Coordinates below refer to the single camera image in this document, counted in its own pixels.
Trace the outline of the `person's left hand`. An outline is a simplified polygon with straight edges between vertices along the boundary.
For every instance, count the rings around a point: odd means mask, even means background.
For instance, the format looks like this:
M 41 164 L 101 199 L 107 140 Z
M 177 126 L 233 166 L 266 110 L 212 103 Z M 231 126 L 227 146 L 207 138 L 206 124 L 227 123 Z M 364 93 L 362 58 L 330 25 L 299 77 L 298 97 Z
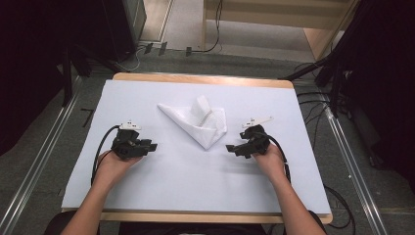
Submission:
M 113 187 L 127 171 L 141 160 L 141 157 L 122 160 L 113 151 L 107 151 L 99 157 L 99 163 L 93 184 L 101 187 Z

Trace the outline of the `white mesh laundry bag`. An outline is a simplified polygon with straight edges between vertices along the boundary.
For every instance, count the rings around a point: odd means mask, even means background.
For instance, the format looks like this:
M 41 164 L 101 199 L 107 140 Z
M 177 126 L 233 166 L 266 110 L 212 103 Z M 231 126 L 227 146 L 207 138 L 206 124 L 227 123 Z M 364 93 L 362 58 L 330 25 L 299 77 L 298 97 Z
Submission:
M 213 108 L 204 95 L 197 97 L 188 107 L 159 103 L 158 108 L 205 150 L 228 131 L 225 110 Z

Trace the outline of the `black metal stand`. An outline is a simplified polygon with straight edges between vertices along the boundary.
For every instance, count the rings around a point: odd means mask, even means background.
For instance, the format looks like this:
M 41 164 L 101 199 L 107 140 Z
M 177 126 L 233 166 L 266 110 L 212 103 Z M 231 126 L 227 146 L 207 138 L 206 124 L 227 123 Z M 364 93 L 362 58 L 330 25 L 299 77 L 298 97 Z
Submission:
M 374 0 L 354 1 L 358 1 L 354 16 L 334 49 L 326 57 L 323 57 L 317 62 L 282 77 L 282 80 L 294 81 L 304 74 L 319 69 L 314 83 L 318 87 L 325 87 L 329 81 L 332 81 L 329 93 L 330 100 L 326 101 L 326 104 L 335 117 L 338 116 L 342 82 L 346 79 L 346 66 L 351 60 L 351 55 L 355 53 L 358 32 L 363 28 L 363 22 L 374 4 Z
M 111 64 L 108 60 L 100 57 L 97 53 L 89 50 L 78 44 L 68 44 L 63 50 L 63 79 L 64 79 L 64 100 L 63 107 L 69 104 L 73 96 L 72 92 L 72 78 L 71 68 L 75 68 L 79 75 L 89 76 L 92 72 L 87 59 L 93 59 L 110 71 L 117 73 L 120 72 L 120 68 Z

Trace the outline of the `dark cabinet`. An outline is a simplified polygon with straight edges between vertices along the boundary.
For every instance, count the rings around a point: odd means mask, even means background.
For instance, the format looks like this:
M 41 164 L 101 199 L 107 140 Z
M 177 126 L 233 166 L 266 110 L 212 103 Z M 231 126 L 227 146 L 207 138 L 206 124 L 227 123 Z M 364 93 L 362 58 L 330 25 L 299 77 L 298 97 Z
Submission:
M 103 10 L 100 22 L 102 51 L 116 62 L 133 54 L 147 19 L 144 0 L 99 0 Z

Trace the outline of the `light wooden desk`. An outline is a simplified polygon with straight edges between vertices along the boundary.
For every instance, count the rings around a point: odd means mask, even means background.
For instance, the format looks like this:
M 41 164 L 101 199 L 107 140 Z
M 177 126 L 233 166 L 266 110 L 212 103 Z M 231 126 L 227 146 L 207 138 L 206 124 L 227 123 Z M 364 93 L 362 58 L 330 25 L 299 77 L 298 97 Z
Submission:
M 361 0 L 223 0 L 227 22 L 272 24 L 303 29 L 316 60 L 323 58 L 353 19 Z

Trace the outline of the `person's dark clothing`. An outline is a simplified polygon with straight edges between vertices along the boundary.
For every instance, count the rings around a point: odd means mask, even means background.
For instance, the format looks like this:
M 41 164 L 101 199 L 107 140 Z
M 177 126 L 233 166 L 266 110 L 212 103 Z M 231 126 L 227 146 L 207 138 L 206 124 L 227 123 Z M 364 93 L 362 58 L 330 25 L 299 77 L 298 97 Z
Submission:
M 75 211 L 58 213 L 44 235 L 61 235 Z M 260 224 L 121 222 L 117 235 L 268 235 Z

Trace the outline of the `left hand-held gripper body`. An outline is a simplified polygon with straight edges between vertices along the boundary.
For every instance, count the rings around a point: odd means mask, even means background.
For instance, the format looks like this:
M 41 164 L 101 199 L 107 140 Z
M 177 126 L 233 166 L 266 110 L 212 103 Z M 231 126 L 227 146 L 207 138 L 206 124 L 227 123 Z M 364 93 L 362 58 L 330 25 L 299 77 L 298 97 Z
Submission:
M 117 128 L 117 134 L 113 141 L 111 150 L 122 160 L 148 155 L 147 146 L 141 146 L 138 130 L 141 127 L 136 123 L 127 121 Z

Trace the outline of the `person's right hand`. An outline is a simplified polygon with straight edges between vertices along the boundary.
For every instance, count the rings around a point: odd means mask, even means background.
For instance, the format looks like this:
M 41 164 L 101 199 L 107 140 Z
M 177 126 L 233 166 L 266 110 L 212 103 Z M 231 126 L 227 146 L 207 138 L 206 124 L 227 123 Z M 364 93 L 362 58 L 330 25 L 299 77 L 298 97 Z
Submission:
M 254 159 L 273 185 L 287 181 L 282 152 L 277 146 L 270 144 L 264 154 L 254 154 Z

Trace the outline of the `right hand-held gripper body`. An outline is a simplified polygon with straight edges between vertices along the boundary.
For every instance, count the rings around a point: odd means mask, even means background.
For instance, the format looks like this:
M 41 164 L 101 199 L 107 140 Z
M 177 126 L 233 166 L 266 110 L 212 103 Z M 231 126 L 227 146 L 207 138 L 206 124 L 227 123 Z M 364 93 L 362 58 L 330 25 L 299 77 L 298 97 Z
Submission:
M 270 136 L 265 132 L 262 124 L 273 120 L 273 117 L 252 117 L 243 127 L 245 130 L 240 133 L 242 139 L 247 143 L 242 147 L 242 152 L 249 154 L 264 154 L 270 144 Z

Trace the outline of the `metal floor rail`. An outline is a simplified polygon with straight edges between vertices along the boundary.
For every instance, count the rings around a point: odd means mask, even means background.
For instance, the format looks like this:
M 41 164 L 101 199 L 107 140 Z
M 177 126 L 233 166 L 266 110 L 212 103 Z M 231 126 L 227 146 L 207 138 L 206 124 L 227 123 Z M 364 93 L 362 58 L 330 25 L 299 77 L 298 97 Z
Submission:
M 327 95 L 319 95 L 319 97 L 328 104 L 330 99 Z M 333 115 L 329 105 L 325 111 L 328 122 L 331 126 L 334 137 L 340 148 L 342 157 L 345 161 L 348 174 L 353 183 L 356 195 L 359 199 L 360 205 L 366 215 L 368 223 L 372 229 L 374 235 L 389 235 L 387 228 L 382 220 L 380 211 L 372 197 L 372 194 L 367 186 L 367 183 L 360 171 L 357 161 L 354 157 L 353 151 L 351 150 L 345 133 L 341 127 L 338 119 Z
M 58 106 L 58 112 L 49 124 L 47 135 L 43 138 L 36 137 L 41 140 L 41 146 L 34 153 L 32 162 L 23 176 L 19 188 L 11 198 L 4 213 L 0 215 L 0 235 L 11 235 L 15 226 L 34 190 L 34 187 L 45 168 L 52 151 L 58 142 L 61 133 L 68 122 L 75 103 L 78 100 L 79 91 L 83 84 L 83 78 L 77 76 L 73 80 L 73 96 L 69 102 L 62 107 Z

